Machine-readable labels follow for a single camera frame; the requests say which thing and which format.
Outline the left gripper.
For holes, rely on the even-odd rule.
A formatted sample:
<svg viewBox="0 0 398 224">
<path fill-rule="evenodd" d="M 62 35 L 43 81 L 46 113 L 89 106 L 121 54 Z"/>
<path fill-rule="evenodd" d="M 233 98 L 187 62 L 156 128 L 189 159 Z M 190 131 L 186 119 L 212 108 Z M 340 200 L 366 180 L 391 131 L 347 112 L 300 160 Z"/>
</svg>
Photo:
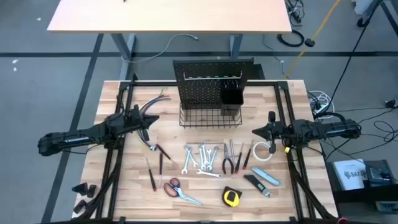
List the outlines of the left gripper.
<svg viewBox="0 0 398 224">
<path fill-rule="evenodd" d="M 159 115 L 141 115 L 139 106 L 133 106 L 133 120 L 134 120 L 134 130 L 138 133 L 139 137 L 143 141 L 149 140 L 149 135 L 147 128 L 149 128 L 154 122 L 160 118 Z"/>
</svg>

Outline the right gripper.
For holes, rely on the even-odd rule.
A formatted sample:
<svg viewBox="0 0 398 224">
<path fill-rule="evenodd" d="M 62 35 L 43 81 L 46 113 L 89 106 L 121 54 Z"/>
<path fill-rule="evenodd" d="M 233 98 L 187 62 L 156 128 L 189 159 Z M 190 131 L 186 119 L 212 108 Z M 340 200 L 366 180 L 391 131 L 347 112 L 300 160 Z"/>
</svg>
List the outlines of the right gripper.
<svg viewBox="0 0 398 224">
<path fill-rule="evenodd" d="M 263 139 L 270 139 L 270 134 L 271 134 L 271 148 L 270 148 L 271 154 L 274 154 L 276 151 L 274 125 L 275 125 L 275 112 L 270 111 L 269 112 L 269 123 L 267 123 L 265 126 L 263 126 L 261 128 L 253 129 L 253 131 L 252 131 L 253 134 L 260 136 Z"/>
</svg>

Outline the white tape roll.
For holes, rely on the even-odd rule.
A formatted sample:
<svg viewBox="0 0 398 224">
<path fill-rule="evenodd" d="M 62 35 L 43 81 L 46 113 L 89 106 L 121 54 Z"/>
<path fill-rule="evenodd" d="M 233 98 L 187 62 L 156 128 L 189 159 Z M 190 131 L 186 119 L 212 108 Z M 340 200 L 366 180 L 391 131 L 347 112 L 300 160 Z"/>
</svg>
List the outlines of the white tape roll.
<svg viewBox="0 0 398 224">
<path fill-rule="evenodd" d="M 267 158 L 261 158 L 261 157 L 259 157 L 257 155 L 256 149 L 257 149 L 258 146 L 264 146 L 264 147 L 268 148 L 269 156 Z M 261 162 L 265 162 L 265 161 L 270 160 L 272 158 L 272 156 L 274 155 L 273 153 L 271 153 L 271 145 L 268 142 L 257 142 L 257 143 L 255 143 L 253 145 L 253 147 L 252 147 L 252 154 L 255 157 L 255 159 L 257 159 L 258 161 L 261 161 Z"/>
</svg>

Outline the grey utility knife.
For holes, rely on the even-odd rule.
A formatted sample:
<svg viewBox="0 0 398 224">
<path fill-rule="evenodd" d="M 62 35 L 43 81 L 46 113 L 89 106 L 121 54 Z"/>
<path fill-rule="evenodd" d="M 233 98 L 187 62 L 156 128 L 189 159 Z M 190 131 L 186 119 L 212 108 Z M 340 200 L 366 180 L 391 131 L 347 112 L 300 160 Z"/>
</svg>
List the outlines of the grey utility knife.
<svg viewBox="0 0 398 224">
<path fill-rule="evenodd" d="M 271 175 L 269 175 L 266 171 L 258 168 L 258 167 L 252 167 L 251 170 L 259 177 L 261 177 L 262 179 L 268 181 L 270 184 L 274 185 L 274 186 L 280 186 L 281 182 L 277 179 L 275 179 L 274 177 L 272 177 Z"/>
</svg>

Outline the black plastic bin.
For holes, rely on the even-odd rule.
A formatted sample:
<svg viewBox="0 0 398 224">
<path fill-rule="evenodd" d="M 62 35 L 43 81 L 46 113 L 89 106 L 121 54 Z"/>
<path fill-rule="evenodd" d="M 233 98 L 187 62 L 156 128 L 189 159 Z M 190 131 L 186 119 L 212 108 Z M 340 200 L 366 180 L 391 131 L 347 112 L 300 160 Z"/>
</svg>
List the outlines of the black plastic bin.
<svg viewBox="0 0 398 224">
<path fill-rule="evenodd" d="M 235 116 L 244 103 L 242 89 L 226 89 L 221 91 L 221 114 Z"/>
</svg>

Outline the black utility knife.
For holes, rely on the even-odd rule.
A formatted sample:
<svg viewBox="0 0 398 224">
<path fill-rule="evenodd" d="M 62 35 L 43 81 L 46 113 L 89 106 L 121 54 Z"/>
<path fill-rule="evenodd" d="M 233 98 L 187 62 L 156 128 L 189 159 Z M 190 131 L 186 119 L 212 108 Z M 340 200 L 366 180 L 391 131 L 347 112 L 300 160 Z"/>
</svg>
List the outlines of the black utility knife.
<svg viewBox="0 0 398 224">
<path fill-rule="evenodd" d="M 246 174 L 243 175 L 243 177 L 248 180 L 253 186 L 255 186 L 255 188 L 258 189 L 258 191 L 260 191 L 261 194 L 263 194 L 265 197 L 270 198 L 271 195 L 268 191 L 268 189 L 265 187 L 265 185 L 258 180 L 254 175 L 252 174 Z"/>
</svg>

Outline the black rounded object right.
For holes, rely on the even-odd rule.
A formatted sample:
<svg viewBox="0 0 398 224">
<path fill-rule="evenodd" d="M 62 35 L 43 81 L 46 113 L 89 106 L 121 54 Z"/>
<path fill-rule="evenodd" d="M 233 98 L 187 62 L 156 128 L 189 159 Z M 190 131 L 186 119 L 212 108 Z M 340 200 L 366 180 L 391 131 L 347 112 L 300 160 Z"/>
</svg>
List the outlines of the black rounded object right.
<svg viewBox="0 0 398 224">
<path fill-rule="evenodd" d="M 237 207 L 240 203 L 242 192 L 226 186 L 223 190 L 221 199 L 223 203 L 229 207 Z"/>
</svg>

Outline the grey desk leg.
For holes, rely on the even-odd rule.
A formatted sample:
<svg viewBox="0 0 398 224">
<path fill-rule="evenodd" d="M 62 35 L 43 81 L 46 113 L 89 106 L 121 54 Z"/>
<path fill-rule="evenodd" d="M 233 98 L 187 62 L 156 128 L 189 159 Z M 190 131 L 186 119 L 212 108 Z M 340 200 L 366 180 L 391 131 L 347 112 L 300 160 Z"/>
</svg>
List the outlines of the grey desk leg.
<svg viewBox="0 0 398 224">
<path fill-rule="evenodd" d="M 243 39 L 242 34 L 231 35 L 229 37 L 230 58 L 236 60 L 239 57 L 239 50 Z"/>
<path fill-rule="evenodd" d="M 134 52 L 134 44 L 136 36 L 133 33 L 128 35 L 125 40 L 123 34 L 111 34 L 111 37 L 119 50 L 122 64 L 120 71 L 120 80 L 132 80 L 132 54 Z"/>
</svg>

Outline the white booklet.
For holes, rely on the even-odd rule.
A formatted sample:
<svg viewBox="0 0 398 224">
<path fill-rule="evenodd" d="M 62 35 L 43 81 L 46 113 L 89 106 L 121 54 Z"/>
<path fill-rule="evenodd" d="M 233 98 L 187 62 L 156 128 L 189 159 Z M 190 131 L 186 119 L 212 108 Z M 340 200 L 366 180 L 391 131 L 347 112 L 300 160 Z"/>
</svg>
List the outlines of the white booklet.
<svg viewBox="0 0 398 224">
<path fill-rule="evenodd" d="M 364 181 L 368 180 L 368 177 L 366 165 L 362 159 L 335 161 L 332 165 L 343 190 L 364 188 Z"/>
</svg>

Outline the black storage box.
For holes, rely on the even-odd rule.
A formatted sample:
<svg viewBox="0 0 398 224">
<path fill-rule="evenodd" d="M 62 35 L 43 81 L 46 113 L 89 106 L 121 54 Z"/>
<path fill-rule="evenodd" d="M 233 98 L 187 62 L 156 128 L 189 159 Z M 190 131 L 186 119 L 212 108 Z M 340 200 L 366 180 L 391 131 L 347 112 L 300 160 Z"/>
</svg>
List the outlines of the black storage box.
<svg viewBox="0 0 398 224">
<path fill-rule="evenodd" d="M 398 202 L 398 180 L 393 185 L 382 185 L 378 187 L 364 186 L 363 189 L 343 190 L 335 174 L 333 162 L 327 164 L 328 173 L 331 175 L 331 185 L 333 187 L 333 196 L 337 203 L 355 203 L 355 202 L 377 202 L 389 201 Z"/>
</svg>

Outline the light wooden desk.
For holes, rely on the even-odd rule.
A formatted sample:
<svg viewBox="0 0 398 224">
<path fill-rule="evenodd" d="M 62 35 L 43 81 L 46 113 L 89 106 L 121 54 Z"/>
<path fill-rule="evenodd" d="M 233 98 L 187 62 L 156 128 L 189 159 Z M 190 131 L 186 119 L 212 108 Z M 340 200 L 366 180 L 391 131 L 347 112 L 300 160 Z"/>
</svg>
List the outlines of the light wooden desk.
<svg viewBox="0 0 398 224">
<path fill-rule="evenodd" d="M 289 33 L 284 0 L 60 0 L 50 32 Z"/>
</svg>

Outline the black electronic device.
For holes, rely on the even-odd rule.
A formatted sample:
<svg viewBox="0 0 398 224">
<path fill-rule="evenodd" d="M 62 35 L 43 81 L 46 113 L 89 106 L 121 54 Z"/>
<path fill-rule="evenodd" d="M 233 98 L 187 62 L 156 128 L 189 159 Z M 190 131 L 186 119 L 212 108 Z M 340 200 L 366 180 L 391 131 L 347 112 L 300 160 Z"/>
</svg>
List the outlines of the black electronic device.
<svg viewBox="0 0 398 224">
<path fill-rule="evenodd" d="M 365 161 L 367 180 L 364 180 L 364 186 L 378 187 L 382 185 L 396 184 L 388 162 L 383 159 L 380 161 Z"/>
</svg>

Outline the grey metal box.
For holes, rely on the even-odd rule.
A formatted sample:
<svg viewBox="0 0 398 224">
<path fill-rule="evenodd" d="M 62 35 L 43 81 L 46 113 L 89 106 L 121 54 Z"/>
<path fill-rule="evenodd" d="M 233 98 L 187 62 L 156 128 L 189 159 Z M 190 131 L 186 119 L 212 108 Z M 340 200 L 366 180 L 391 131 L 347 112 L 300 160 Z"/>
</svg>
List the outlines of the grey metal box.
<svg viewBox="0 0 398 224">
<path fill-rule="evenodd" d="M 398 213 L 398 202 L 377 201 L 376 210 L 381 213 Z"/>
</svg>

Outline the black aluminium table frame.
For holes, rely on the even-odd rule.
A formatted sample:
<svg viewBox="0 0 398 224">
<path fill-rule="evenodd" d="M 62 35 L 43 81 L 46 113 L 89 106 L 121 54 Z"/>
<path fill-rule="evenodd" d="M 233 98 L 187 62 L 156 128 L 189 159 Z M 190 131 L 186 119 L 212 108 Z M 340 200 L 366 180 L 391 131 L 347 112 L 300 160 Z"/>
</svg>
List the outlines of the black aluminium table frame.
<svg viewBox="0 0 398 224">
<path fill-rule="evenodd" d="M 118 192 L 113 204 L 114 221 L 121 217 L 125 224 L 283 224 L 291 218 L 308 218 L 316 214 L 316 210 L 308 202 L 302 188 L 293 184 L 288 162 L 293 161 L 298 171 L 305 171 L 308 184 L 319 198 L 326 210 L 337 215 L 337 209 L 320 145 L 313 142 L 303 150 L 301 155 L 295 151 L 285 153 L 281 144 L 277 145 L 274 156 L 261 162 L 252 156 L 246 170 L 244 160 L 252 139 L 259 137 L 252 133 L 253 129 L 263 127 L 267 123 L 268 112 L 274 111 L 278 119 L 291 121 L 295 118 L 310 119 L 307 92 L 301 80 L 251 80 L 244 89 L 242 107 L 242 125 L 237 128 L 184 128 L 179 125 L 179 97 L 177 85 L 172 80 L 144 81 L 139 80 L 133 88 L 132 100 L 143 104 L 160 92 L 172 97 L 171 101 L 157 103 L 149 113 L 160 116 L 149 130 L 150 138 L 156 140 L 167 151 L 168 155 L 178 164 L 175 167 L 167 158 L 163 161 L 162 183 L 159 187 L 159 155 L 146 149 L 135 135 L 126 138 L 119 176 Z M 237 174 L 231 174 L 229 164 L 227 174 L 223 173 L 224 144 L 234 168 L 238 160 L 242 142 L 243 154 Z M 211 173 L 222 174 L 219 179 L 209 175 L 199 175 L 201 167 L 199 145 L 205 144 L 206 150 L 218 146 L 213 170 Z M 186 150 L 192 148 L 192 155 L 199 163 L 199 168 L 188 163 L 188 173 L 182 174 Z M 146 158 L 149 160 L 157 191 L 152 190 Z M 257 176 L 252 167 L 258 167 L 281 182 L 274 186 Z M 271 197 L 265 197 L 243 175 L 252 174 L 268 189 Z M 180 181 L 183 193 L 199 201 L 202 206 L 190 203 L 180 197 L 170 197 L 164 191 L 164 184 L 172 178 Z M 224 188 L 228 186 L 242 192 L 237 207 L 225 205 L 221 199 Z"/>
</svg>

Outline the blue red handled scissors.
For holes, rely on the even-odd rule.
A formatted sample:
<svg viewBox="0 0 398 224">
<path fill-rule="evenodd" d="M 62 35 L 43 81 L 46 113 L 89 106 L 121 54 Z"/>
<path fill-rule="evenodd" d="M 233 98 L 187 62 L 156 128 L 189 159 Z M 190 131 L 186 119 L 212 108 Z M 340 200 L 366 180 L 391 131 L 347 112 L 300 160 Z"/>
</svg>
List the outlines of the blue red handled scissors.
<svg viewBox="0 0 398 224">
<path fill-rule="evenodd" d="M 202 204 L 199 201 L 197 201 L 194 198 L 191 198 L 183 193 L 183 191 L 181 189 L 180 181 L 177 178 L 172 178 L 169 182 L 165 183 L 164 191 L 170 197 L 173 197 L 173 198 L 180 197 L 190 203 L 202 206 Z"/>
</svg>

